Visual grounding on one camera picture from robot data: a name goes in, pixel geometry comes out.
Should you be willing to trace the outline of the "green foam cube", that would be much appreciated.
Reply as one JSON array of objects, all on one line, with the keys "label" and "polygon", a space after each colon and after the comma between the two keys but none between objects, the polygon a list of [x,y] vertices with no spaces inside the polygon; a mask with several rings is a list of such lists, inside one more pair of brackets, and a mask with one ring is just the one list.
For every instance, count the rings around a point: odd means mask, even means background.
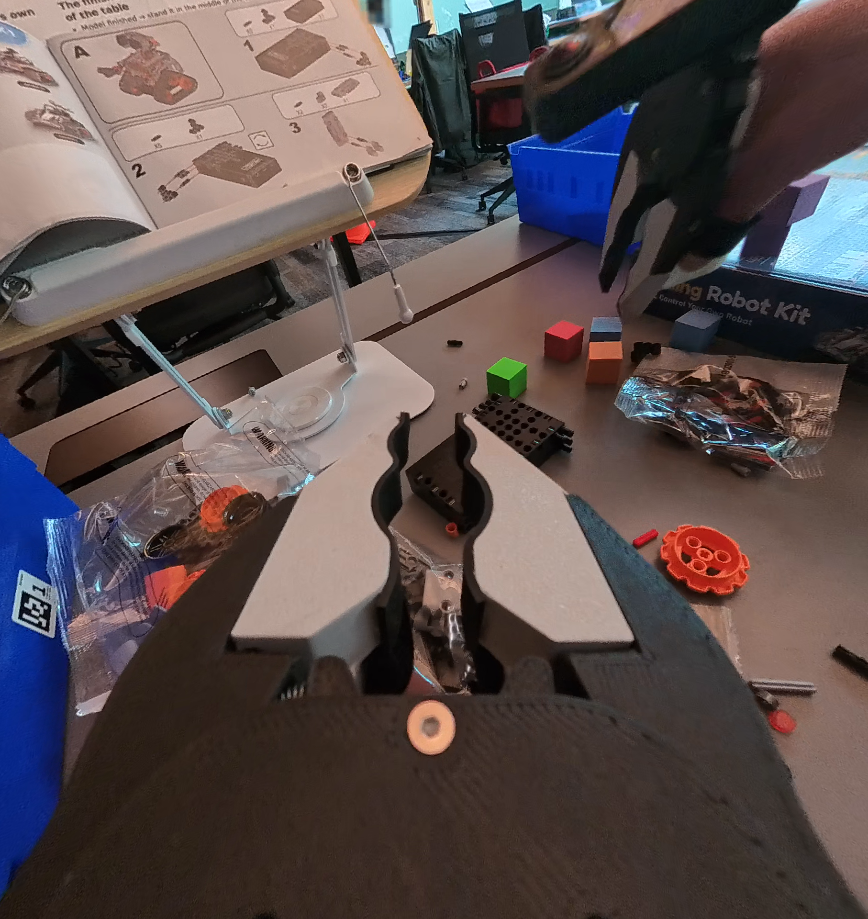
[{"label": "green foam cube", "polygon": [[528,387],[528,365],[501,358],[486,370],[486,390],[490,396],[518,399]]}]

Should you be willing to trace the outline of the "blue plastic bin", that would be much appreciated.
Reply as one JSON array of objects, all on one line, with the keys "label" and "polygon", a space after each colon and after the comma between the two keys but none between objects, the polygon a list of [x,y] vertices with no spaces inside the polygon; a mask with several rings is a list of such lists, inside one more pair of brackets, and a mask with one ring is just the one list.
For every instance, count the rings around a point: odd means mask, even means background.
[{"label": "blue plastic bin", "polygon": [[61,787],[68,664],[45,521],[76,510],[0,432],[0,898]]},{"label": "blue plastic bin", "polygon": [[614,109],[558,144],[539,135],[510,144],[520,222],[601,247],[634,110]]}]

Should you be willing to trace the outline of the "orange foam cube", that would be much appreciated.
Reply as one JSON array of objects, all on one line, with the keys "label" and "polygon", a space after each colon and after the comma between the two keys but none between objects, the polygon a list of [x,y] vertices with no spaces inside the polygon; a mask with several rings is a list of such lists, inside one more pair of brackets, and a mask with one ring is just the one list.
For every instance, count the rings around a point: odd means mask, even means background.
[{"label": "orange foam cube", "polygon": [[623,366],[623,343],[617,340],[590,340],[586,370],[587,385],[616,385]]}]

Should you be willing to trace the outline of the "silver plastic parts bag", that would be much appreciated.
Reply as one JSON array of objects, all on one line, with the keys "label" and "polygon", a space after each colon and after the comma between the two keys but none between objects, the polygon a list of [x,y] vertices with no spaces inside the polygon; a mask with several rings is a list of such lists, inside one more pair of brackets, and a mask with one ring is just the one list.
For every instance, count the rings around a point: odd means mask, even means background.
[{"label": "silver plastic parts bag", "polygon": [[663,347],[621,386],[627,418],[735,467],[822,475],[846,368]]}]

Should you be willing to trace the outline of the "white book stand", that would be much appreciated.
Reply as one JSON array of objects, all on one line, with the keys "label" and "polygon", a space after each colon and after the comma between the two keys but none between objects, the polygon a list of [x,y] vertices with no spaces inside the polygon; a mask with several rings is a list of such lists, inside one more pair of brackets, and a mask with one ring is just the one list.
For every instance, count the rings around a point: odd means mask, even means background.
[{"label": "white book stand", "polygon": [[[410,201],[427,170],[424,161],[415,160],[367,176],[349,164],[298,186],[268,191],[110,247],[91,248],[43,266],[7,269],[2,295],[15,321],[4,335],[12,336],[21,327],[24,341],[0,343],[0,357],[62,339],[86,325],[115,320],[129,341],[161,367],[161,373],[144,381],[152,390],[138,403],[104,420],[78,422],[74,446],[53,453],[64,441],[63,435],[53,435],[44,446],[27,446],[21,438],[22,450],[60,484],[183,426],[184,448],[202,448],[253,407],[252,390],[278,399],[309,386],[341,388],[341,416],[308,441],[325,467],[390,417],[424,413],[435,395],[430,383],[381,345],[353,343],[344,295],[331,265],[327,271],[339,343],[319,359],[299,359],[292,370],[283,370],[280,358],[252,358],[241,351],[232,352],[221,365],[212,351],[204,356],[211,362],[208,366],[204,359],[173,366],[139,331],[135,315],[143,307],[290,249],[319,242],[326,246],[333,233],[358,223],[359,206],[368,221]],[[269,361],[276,369],[273,380],[263,375]]]}]

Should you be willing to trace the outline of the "clear bag of grey beams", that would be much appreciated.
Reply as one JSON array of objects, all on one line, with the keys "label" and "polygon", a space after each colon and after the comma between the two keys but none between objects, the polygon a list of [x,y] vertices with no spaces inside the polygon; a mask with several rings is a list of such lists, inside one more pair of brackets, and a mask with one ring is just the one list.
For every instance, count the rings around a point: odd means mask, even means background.
[{"label": "clear bag of grey beams", "polygon": [[400,543],[399,558],[414,642],[409,692],[468,695],[476,666],[466,645],[460,609],[463,565],[434,561],[408,543]]}]

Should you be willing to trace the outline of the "orange plastic gear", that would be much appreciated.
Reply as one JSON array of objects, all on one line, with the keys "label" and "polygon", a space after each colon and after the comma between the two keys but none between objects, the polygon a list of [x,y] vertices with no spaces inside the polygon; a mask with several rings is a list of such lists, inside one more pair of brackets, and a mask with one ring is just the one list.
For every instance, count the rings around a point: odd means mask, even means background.
[{"label": "orange plastic gear", "polygon": [[712,527],[681,525],[663,537],[660,558],[667,574],[698,594],[726,596],[749,578],[749,559],[739,545]]}]

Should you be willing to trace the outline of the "white label wheels bag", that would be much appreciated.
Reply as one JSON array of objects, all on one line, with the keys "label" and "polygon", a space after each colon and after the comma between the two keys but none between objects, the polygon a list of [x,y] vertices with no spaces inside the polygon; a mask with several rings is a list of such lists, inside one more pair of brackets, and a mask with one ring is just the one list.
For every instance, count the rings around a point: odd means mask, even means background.
[{"label": "white label wheels bag", "polygon": [[45,522],[77,717],[102,709],[154,626],[247,528],[319,468],[304,443],[256,424],[168,457],[125,496]]}]

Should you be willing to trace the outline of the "red foam cube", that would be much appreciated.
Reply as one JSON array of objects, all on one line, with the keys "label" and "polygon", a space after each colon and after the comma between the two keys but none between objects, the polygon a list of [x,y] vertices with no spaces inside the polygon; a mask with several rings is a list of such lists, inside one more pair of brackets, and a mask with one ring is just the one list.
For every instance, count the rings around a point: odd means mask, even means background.
[{"label": "red foam cube", "polygon": [[543,356],[559,363],[572,362],[582,353],[584,337],[585,328],[560,320],[543,334]]}]

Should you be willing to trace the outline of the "clear empty plastic bag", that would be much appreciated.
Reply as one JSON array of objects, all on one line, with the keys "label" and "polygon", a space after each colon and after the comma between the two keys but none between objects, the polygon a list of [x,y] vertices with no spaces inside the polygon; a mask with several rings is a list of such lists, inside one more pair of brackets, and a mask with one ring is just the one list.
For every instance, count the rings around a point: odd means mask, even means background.
[{"label": "clear empty plastic bag", "polygon": [[250,396],[253,407],[233,421],[229,429],[234,443],[253,448],[268,466],[318,473],[321,458],[308,441],[341,416],[345,407],[343,389],[309,386],[278,399],[252,390]]}]

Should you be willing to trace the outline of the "blue robot kit box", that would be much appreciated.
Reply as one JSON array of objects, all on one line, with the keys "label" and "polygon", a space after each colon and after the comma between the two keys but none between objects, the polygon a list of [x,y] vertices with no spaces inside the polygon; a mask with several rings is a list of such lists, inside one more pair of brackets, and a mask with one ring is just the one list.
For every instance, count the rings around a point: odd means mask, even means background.
[{"label": "blue robot kit box", "polygon": [[777,259],[741,261],[743,240],[715,271],[659,293],[647,314],[720,314],[722,338],[778,358],[842,363],[868,381],[868,143],[815,173],[830,181]]}]

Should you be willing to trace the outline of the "purple foam cube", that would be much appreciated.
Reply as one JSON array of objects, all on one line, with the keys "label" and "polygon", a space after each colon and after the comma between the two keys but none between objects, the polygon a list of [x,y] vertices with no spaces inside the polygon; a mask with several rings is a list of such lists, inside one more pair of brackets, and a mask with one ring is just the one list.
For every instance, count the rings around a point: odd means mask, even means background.
[{"label": "purple foam cube", "polygon": [[758,215],[744,239],[740,260],[777,259],[792,226],[815,213],[829,181],[829,175],[814,173],[786,186]]}]

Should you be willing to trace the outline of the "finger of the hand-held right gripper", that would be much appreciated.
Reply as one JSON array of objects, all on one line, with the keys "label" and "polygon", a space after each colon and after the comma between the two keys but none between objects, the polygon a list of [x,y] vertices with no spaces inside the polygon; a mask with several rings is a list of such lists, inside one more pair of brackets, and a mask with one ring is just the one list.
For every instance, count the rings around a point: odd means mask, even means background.
[{"label": "finger of the hand-held right gripper", "polygon": [[723,263],[722,256],[689,254],[681,256],[672,268],[655,267],[676,214],[675,206],[654,206],[641,218],[633,239],[640,247],[622,292],[622,315],[640,315],[659,291],[700,278]]},{"label": "finger of the hand-held right gripper", "polygon": [[641,164],[635,150],[623,150],[602,247],[602,287],[610,289],[634,242],[639,220],[645,213]]}]

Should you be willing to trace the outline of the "instruction booklet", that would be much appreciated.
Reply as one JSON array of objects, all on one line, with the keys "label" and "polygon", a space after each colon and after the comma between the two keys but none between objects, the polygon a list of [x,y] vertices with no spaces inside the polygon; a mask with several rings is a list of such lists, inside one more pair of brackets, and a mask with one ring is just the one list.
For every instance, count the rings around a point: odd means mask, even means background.
[{"label": "instruction booklet", "polygon": [[356,2],[0,2],[0,278],[431,151]]}]

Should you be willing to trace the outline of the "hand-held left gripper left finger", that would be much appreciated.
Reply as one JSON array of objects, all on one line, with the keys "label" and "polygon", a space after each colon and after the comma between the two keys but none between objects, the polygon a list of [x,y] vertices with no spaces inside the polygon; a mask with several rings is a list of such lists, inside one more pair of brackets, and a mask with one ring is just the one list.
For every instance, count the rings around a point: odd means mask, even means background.
[{"label": "hand-held left gripper left finger", "polygon": [[410,416],[372,431],[302,488],[234,625],[238,650],[344,660],[365,687],[406,687],[414,645],[390,525]]}]

